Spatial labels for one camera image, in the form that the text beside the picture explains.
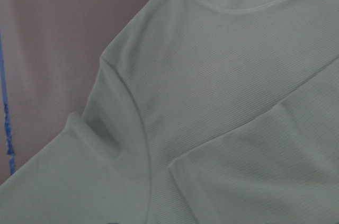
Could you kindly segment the olive green long-sleeve shirt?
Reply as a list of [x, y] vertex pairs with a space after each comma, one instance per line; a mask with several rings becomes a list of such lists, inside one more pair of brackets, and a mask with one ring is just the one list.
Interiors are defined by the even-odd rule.
[[149, 0], [1, 223], [338, 223], [338, 0]]

